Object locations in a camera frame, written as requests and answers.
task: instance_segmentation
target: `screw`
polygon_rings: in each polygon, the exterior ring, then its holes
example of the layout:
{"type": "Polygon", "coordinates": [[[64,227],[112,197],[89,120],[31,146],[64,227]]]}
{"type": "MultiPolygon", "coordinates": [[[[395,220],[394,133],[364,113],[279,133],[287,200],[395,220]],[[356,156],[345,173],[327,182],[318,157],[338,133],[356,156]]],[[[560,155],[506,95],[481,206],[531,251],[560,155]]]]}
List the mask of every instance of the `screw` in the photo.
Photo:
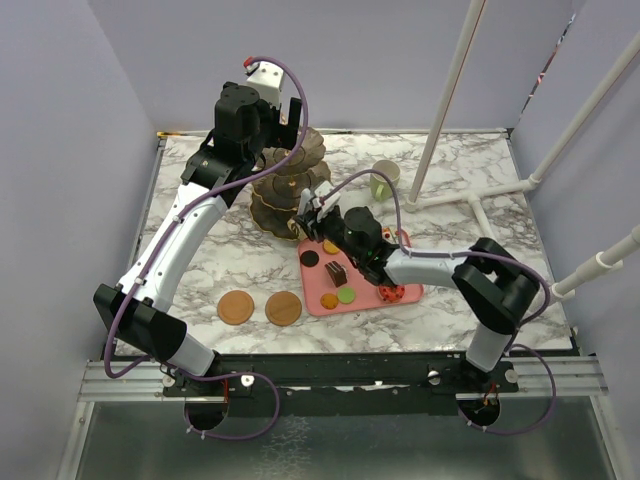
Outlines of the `screw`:
{"type": "Polygon", "coordinates": [[[436,370],[431,370],[427,374],[427,380],[431,385],[440,385],[440,373],[438,373],[436,370]]]}
{"type": "Polygon", "coordinates": [[[242,375],[242,377],[240,377],[240,383],[242,383],[243,386],[249,388],[251,385],[253,385],[253,375],[242,375]]]}
{"type": "Polygon", "coordinates": [[[518,372],[513,369],[509,369],[504,372],[504,378],[509,383],[517,383],[518,382],[518,372]]]}

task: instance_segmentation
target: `wooden coaster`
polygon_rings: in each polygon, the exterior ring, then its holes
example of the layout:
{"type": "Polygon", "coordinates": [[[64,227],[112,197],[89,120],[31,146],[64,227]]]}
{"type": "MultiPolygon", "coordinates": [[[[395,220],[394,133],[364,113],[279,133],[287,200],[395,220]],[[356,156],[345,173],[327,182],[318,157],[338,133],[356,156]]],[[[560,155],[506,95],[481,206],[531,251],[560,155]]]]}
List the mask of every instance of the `wooden coaster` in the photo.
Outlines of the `wooden coaster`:
{"type": "Polygon", "coordinates": [[[291,292],[274,293],[267,300],[265,313],[271,323],[286,327],[300,318],[302,302],[291,292]]]}
{"type": "Polygon", "coordinates": [[[233,290],[225,293],[218,302],[218,316],[228,325],[240,325],[249,320],[254,308],[251,295],[233,290]]]}

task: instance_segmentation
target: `wire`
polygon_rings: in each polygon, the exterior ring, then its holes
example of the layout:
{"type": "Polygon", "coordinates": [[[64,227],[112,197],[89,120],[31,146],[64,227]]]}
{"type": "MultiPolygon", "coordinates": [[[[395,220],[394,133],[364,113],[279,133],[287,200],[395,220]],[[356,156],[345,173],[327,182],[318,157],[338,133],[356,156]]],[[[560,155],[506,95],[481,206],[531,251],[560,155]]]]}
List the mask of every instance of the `wire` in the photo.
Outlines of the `wire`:
{"type": "Polygon", "coordinates": [[[274,394],[275,400],[276,400],[276,405],[275,405],[275,408],[274,408],[274,411],[273,411],[273,416],[269,419],[269,422],[264,427],[262,427],[260,430],[258,430],[257,432],[249,433],[247,435],[224,435],[224,434],[221,434],[221,433],[213,433],[211,430],[198,430],[193,425],[191,425],[191,419],[189,418],[189,412],[185,411],[184,420],[185,420],[185,422],[187,422],[187,425],[189,426],[189,430],[187,430],[187,433],[190,432],[190,431],[194,431],[194,432],[196,432],[196,433],[198,433],[200,435],[204,435],[205,437],[215,438],[215,439],[218,439],[218,440],[244,441],[244,440],[253,440],[254,438],[259,437],[260,435],[263,435],[263,434],[267,433],[276,424],[276,420],[278,420],[278,415],[280,414],[280,395],[278,394],[278,388],[276,387],[276,385],[266,375],[263,375],[263,374],[257,373],[257,372],[240,372],[240,373],[226,373],[224,375],[216,375],[216,376],[213,376],[213,377],[198,377],[196,375],[191,375],[189,372],[185,372],[183,370],[180,370],[180,372],[185,377],[189,377],[189,378],[192,378],[194,380],[198,380],[199,382],[219,382],[219,381],[222,381],[222,380],[228,380],[229,378],[238,378],[238,377],[241,377],[243,375],[251,375],[253,377],[257,377],[257,378],[267,382],[267,384],[269,385],[269,387],[273,391],[273,394],[274,394]]]}
{"type": "MultiPolygon", "coordinates": [[[[389,188],[391,189],[391,194],[392,194],[392,197],[393,197],[393,202],[395,203],[395,207],[396,207],[396,227],[397,227],[397,230],[399,232],[402,231],[402,219],[400,217],[400,199],[398,197],[398,191],[396,190],[396,187],[393,185],[393,182],[391,181],[391,179],[385,173],[380,172],[379,170],[374,170],[374,169],[368,168],[366,170],[361,170],[359,172],[354,173],[353,175],[350,175],[342,183],[340,183],[333,190],[331,190],[327,195],[322,197],[321,200],[323,202],[326,202],[327,199],[331,198],[339,190],[341,190],[342,188],[347,186],[349,183],[353,182],[356,178],[358,178],[358,177],[360,177],[362,175],[366,175],[367,173],[379,175],[389,185],[389,188]]],[[[540,307],[535,312],[533,312],[531,315],[529,315],[528,317],[526,317],[525,319],[523,319],[520,322],[518,328],[514,332],[513,338],[511,339],[510,343],[512,343],[513,340],[515,339],[515,336],[518,333],[519,327],[521,327],[522,325],[525,325],[526,323],[529,323],[531,320],[534,320],[535,318],[537,318],[540,315],[542,315],[542,313],[547,309],[547,307],[551,303],[551,290],[549,289],[549,285],[547,284],[545,279],[542,277],[542,275],[540,275],[538,272],[536,272],[530,266],[525,265],[524,263],[520,263],[519,261],[517,261],[515,259],[508,258],[508,257],[502,257],[500,255],[494,255],[492,253],[473,252],[473,251],[461,251],[461,252],[417,252],[417,251],[414,251],[413,249],[408,249],[407,247],[405,247],[402,235],[398,236],[398,245],[400,246],[400,249],[404,253],[406,253],[407,255],[412,256],[412,257],[419,257],[419,258],[481,257],[481,258],[488,258],[490,260],[496,260],[498,262],[506,263],[506,264],[509,264],[509,265],[514,265],[514,266],[516,266],[518,268],[521,268],[522,270],[526,270],[527,273],[529,273],[532,277],[534,277],[540,283],[540,285],[542,286],[542,289],[544,291],[544,301],[542,302],[542,305],[540,305],[540,307]]]]}
{"type": "MultiPolygon", "coordinates": [[[[291,69],[289,69],[289,67],[287,67],[281,61],[276,60],[275,58],[271,58],[271,57],[253,57],[249,61],[250,64],[251,63],[255,63],[255,62],[269,62],[269,63],[273,63],[274,65],[277,65],[282,70],[284,70],[284,72],[289,76],[289,78],[291,79],[291,81],[295,85],[295,87],[296,87],[296,89],[298,91],[298,95],[300,96],[300,100],[302,102],[302,111],[303,111],[302,128],[301,128],[300,134],[298,135],[298,140],[296,141],[296,144],[294,145],[294,147],[289,152],[289,155],[287,155],[285,158],[280,160],[280,162],[276,163],[272,167],[267,168],[267,169],[261,171],[260,173],[252,175],[250,177],[243,178],[243,179],[240,179],[240,180],[236,180],[235,182],[228,183],[228,184],[223,185],[221,187],[213,188],[213,189],[209,190],[208,192],[204,193],[203,195],[200,195],[198,198],[196,198],[191,203],[189,203],[187,206],[185,206],[180,211],[180,213],[178,213],[178,215],[176,216],[178,221],[172,222],[169,225],[169,227],[164,231],[164,233],[160,237],[160,240],[158,240],[158,243],[156,244],[156,246],[152,250],[151,254],[149,255],[149,259],[147,260],[147,262],[144,264],[144,266],[140,270],[140,274],[138,276],[139,276],[139,278],[141,280],[143,280],[146,277],[146,275],[149,273],[149,270],[153,266],[153,263],[155,262],[156,258],[160,254],[160,250],[162,250],[162,247],[164,247],[165,243],[167,242],[167,240],[169,239],[169,237],[171,236],[171,234],[175,230],[176,226],[184,218],[185,214],[190,212],[194,207],[196,207],[202,201],[204,201],[204,200],[206,200],[208,198],[215,197],[216,195],[219,195],[220,193],[222,193],[222,192],[224,192],[226,190],[229,190],[231,188],[244,186],[247,183],[253,182],[255,180],[258,180],[258,179],[260,179],[262,177],[265,177],[265,176],[275,172],[279,168],[281,168],[284,165],[286,165],[287,162],[289,162],[293,158],[293,156],[296,153],[298,153],[298,150],[300,150],[300,147],[302,146],[302,142],[304,140],[304,137],[305,137],[305,135],[307,133],[307,126],[309,125],[309,108],[308,108],[308,104],[307,104],[307,97],[304,94],[304,90],[302,88],[302,85],[300,84],[300,81],[295,76],[295,74],[291,71],[291,69]]],[[[139,287],[138,283],[133,283],[133,285],[131,286],[131,289],[129,290],[129,292],[125,296],[124,300],[122,301],[122,304],[120,305],[120,308],[118,308],[118,311],[116,312],[116,315],[115,315],[115,317],[113,319],[113,322],[111,323],[111,328],[109,329],[109,335],[107,336],[107,344],[105,346],[105,352],[104,352],[104,370],[105,370],[105,373],[107,374],[107,376],[109,378],[120,378],[123,375],[127,374],[128,372],[130,372],[131,370],[133,370],[140,363],[142,363],[142,362],[148,360],[149,358],[151,358],[150,355],[145,355],[143,357],[140,357],[136,361],[134,361],[132,364],[130,364],[127,367],[125,367],[124,369],[120,370],[119,372],[114,372],[111,369],[111,357],[112,357],[112,350],[113,350],[112,347],[113,347],[113,342],[115,341],[115,338],[116,338],[116,332],[118,331],[118,326],[120,325],[120,322],[122,321],[122,317],[124,315],[124,312],[127,309],[127,307],[129,306],[129,303],[131,302],[131,299],[135,295],[136,291],[138,290],[138,287],[139,287]]]]}
{"type": "Polygon", "coordinates": [[[547,407],[547,411],[545,412],[545,414],[537,422],[529,425],[528,427],[519,428],[519,429],[516,429],[516,430],[500,430],[500,429],[496,429],[496,428],[483,427],[483,426],[480,426],[480,425],[478,425],[476,423],[473,423],[471,420],[469,420],[467,418],[467,416],[464,414],[464,412],[460,408],[458,408],[458,414],[466,421],[467,425],[470,426],[471,428],[475,428],[476,430],[480,430],[481,432],[484,432],[484,433],[491,433],[492,435],[498,435],[498,436],[502,436],[502,437],[510,437],[510,436],[513,436],[513,435],[522,435],[524,433],[532,432],[533,430],[535,430],[538,427],[541,427],[546,422],[548,422],[549,419],[553,416],[553,413],[556,410],[556,404],[557,404],[557,401],[558,401],[558,391],[557,391],[557,388],[556,388],[556,380],[555,380],[555,378],[553,378],[553,372],[551,371],[551,367],[544,360],[544,358],[542,358],[542,355],[540,355],[538,352],[536,352],[532,348],[529,348],[529,347],[527,347],[525,345],[521,345],[519,343],[516,343],[516,344],[512,345],[511,348],[512,349],[514,349],[514,348],[522,348],[524,350],[527,350],[531,355],[533,355],[538,360],[540,360],[540,363],[542,363],[542,366],[547,371],[547,374],[549,375],[549,381],[551,382],[551,401],[549,402],[549,406],[547,407]]]}

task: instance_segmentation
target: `lavender wall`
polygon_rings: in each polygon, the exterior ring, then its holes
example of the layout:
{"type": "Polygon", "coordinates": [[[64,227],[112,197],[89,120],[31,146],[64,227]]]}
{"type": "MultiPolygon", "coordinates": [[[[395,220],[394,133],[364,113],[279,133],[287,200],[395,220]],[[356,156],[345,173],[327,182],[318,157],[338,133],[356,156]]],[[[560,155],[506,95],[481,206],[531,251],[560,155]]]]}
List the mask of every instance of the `lavender wall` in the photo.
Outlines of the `lavender wall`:
{"type": "MultiPolygon", "coordinates": [[[[156,128],[204,130],[249,55],[295,70],[314,126],[428,128],[469,0],[89,3],[156,128]]],[[[514,126],[572,12],[571,0],[487,5],[448,127],[514,126]]]]}
{"type": "MultiPolygon", "coordinates": [[[[513,134],[529,175],[638,33],[640,3],[587,0],[513,134]]],[[[563,278],[640,223],[640,58],[530,196],[554,275],[563,278]]],[[[598,353],[640,472],[640,254],[566,302],[586,352],[598,353]]]]}
{"type": "Polygon", "coordinates": [[[0,476],[50,479],[157,140],[84,0],[0,2],[0,64],[0,476]]]}

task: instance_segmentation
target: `round cookie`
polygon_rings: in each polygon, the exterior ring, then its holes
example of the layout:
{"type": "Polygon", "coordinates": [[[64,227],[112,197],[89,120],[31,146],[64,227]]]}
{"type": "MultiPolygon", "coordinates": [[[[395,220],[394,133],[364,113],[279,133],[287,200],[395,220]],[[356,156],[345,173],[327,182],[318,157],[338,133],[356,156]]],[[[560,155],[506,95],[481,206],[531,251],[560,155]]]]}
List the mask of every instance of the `round cookie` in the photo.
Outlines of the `round cookie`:
{"type": "Polygon", "coordinates": [[[333,293],[325,293],[322,297],[320,297],[320,305],[322,305],[327,310],[333,310],[338,306],[339,300],[333,293]]]}
{"type": "Polygon", "coordinates": [[[315,267],[320,261],[320,255],[313,250],[307,250],[300,255],[300,263],[305,267],[315,267]]]}
{"type": "Polygon", "coordinates": [[[389,303],[397,303],[404,297],[405,287],[404,285],[398,285],[396,287],[379,286],[378,293],[382,300],[389,303]]]}
{"type": "Polygon", "coordinates": [[[340,303],[344,303],[345,305],[349,305],[353,303],[356,299],[356,291],[351,287],[342,287],[338,290],[338,300],[340,303]]]}
{"type": "Polygon", "coordinates": [[[322,249],[325,252],[327,252],[329,255],[335,255],[337,253],[340,253],[340,249],[336,247],[333,243],[331,243],[329,240],[325,240],[324,242],[322,242],[322,249]]]}

